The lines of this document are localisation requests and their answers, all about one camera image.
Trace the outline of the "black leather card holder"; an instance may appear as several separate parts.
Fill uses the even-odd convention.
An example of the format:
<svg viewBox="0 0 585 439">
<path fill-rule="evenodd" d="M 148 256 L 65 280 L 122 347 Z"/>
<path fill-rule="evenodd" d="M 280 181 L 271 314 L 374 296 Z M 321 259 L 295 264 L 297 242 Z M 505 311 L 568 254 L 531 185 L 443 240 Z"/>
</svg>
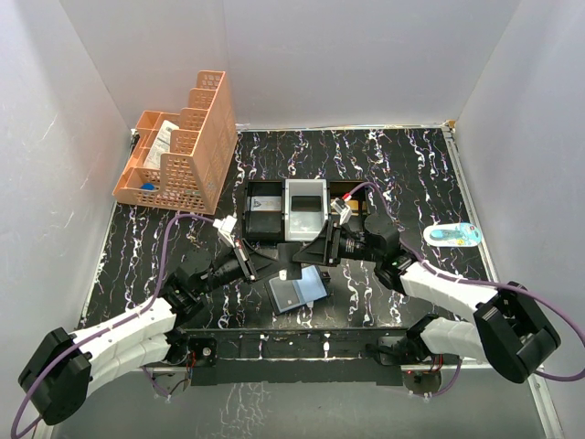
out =
<svg viewBox="0 0 585 439">
<path fill-rule="evenodd" d="M 315 301 L 330 295 L 329 272 L 310 265 L 303 267 L 301 274 L 302 277 L 296 280 L 283 280 L 276 276 L 264 283 L 272 309 L 277 316 L 305 305 L 312 307 Z"/>
</svg>

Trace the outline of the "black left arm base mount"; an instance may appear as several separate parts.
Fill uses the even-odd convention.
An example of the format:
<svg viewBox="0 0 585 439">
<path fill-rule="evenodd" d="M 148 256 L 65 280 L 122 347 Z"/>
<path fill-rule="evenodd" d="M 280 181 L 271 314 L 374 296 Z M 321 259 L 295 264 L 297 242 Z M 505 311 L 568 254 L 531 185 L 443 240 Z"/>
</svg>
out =
<svg viewBox="0 0 585 439">
<path fill-rule="evenodd" d="M 213 337 L 191 337 L 187 341 L 186 366 L 211 368 L 217 363 L 218 342 Z"/>
</svg>

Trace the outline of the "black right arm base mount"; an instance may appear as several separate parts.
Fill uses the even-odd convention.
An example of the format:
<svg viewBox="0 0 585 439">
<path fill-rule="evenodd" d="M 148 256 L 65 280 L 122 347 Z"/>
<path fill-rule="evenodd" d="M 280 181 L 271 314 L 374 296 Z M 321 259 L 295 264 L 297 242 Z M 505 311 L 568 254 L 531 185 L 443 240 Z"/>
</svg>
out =
<svg viewBox="0 0 585 439">
<path fill-rule="evenodd" d="M 364 357 L 382 366 L 427 366 L 426 372 L 438 372 L 445 365 L 446 355 L 432 353 L 420 337 L 380 337 L 376 343 L 366 343 Z"/>
</svg>

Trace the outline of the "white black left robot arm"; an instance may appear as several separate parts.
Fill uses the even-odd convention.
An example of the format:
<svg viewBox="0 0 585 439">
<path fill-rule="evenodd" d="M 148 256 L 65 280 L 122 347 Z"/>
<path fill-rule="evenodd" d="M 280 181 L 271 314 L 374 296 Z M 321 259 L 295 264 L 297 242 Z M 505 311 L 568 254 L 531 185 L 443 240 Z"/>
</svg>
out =
<svg viewBox="0 0 585 439">
<path fill-rule="evenodd" d="M 236 280 L 259 281 L 283 264 L 281 255 L 256 251 L 246 241 L 217 258 L 195 249 L 166 276 L 155 299 L 77 333 L 50 331 L 17 381 L 40 419 L 59 424 L 105 384 L 168 359 L 177 329 L 203 308 L 205 294 Z"/>
</svg>

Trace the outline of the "dark card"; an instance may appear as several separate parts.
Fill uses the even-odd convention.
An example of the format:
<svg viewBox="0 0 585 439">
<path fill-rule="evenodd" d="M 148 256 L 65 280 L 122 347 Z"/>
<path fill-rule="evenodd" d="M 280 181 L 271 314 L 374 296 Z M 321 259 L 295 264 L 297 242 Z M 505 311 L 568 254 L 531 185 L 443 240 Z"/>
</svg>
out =
<svg viewBox="0 0 585 439">
<path fill-rule="evenodd" d="M 320 196 L 301 195 L 291 197 L 291 211 L 294 212 L 320 212 L 323 202 Z"/>
</svg>

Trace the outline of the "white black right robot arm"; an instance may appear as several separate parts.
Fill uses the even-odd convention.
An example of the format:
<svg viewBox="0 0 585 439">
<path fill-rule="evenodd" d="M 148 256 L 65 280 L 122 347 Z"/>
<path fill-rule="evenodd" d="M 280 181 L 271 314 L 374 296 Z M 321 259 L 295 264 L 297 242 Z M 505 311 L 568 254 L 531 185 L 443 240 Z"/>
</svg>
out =
<svg viewBox="0 0 585 439">
<path fill-rule="evenodd" d="M 386 215 L 371 214 L 360 233 L 331 219 L 292 257 L 334 266 L 343 259 L 369 261 L 388 289 L 450 311 L 455 321 L 425 316 L 390 355 L 406 361 L 450 354 L 489 363 L 501 376 L 522 383 L 561 344 L 537 301 L 517 284 L 482 284 L 455 277 L 409 250 Z"/>
</svg>

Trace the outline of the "black credit card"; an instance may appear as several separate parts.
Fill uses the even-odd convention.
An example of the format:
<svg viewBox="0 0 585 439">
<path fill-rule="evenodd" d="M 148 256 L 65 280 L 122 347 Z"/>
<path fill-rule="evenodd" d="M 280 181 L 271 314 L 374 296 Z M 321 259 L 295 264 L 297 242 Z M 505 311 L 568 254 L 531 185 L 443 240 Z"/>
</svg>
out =
<svg viewBox="0 0 585 439">
<path fill-rule="evenodd" d="M 278 277 L 282 281 L 299 280 L 302 278 L 302 265 L 293 260 L 293 256 L 302 248 L 298 241 L 282 242 L 277 245 L 280 268 Z"/>
</svg>

